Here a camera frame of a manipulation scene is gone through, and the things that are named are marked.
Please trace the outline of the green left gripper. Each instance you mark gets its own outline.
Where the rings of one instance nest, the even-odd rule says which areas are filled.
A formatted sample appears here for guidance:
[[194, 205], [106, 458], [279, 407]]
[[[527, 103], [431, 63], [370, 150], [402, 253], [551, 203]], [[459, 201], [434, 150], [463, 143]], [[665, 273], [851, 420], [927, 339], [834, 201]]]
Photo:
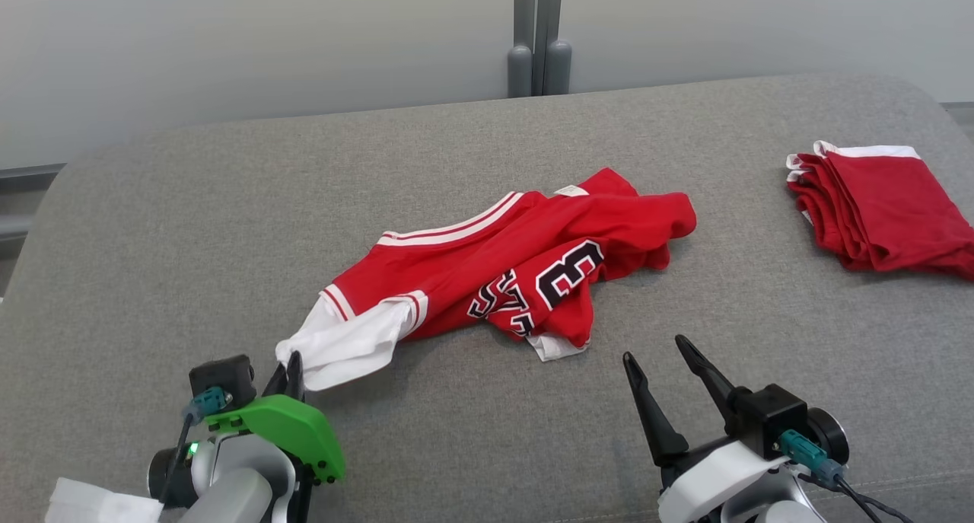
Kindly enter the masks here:
[[216, 432], [251, 432], [313, 468], [317, 480], [345, 479], [345, 457], [323, 412], [305, 401], [301, 352], [278, 363], [259, 397], [240, 409], [205, 417]]

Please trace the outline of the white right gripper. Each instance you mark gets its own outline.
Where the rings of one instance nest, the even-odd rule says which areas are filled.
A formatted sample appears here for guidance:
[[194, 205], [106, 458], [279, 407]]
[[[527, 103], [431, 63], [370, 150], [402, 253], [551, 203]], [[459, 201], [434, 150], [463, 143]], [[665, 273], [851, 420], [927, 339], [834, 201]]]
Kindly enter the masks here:
[[[703, 356], [684, 335], [675, 336], [677, 349], [689, 370], [704, 384], [724, 420], [735, 420], [733, 398], [737, 387]], [[624, 352], [622, 364], [629, 380], [651, 457], [657, 467], [669, 467], [689, 450], [689, 443], [676, 432], [648, 389], [648, 380], [636, 358]], [[791, 499], [783, 474], [770, 475], [785, 461], [780, 456], [764, 458], [740, 440], [717, 441], [704, 456], [683, 471], [658, 499], [661, 522], [716, 521], [789, 522]]]

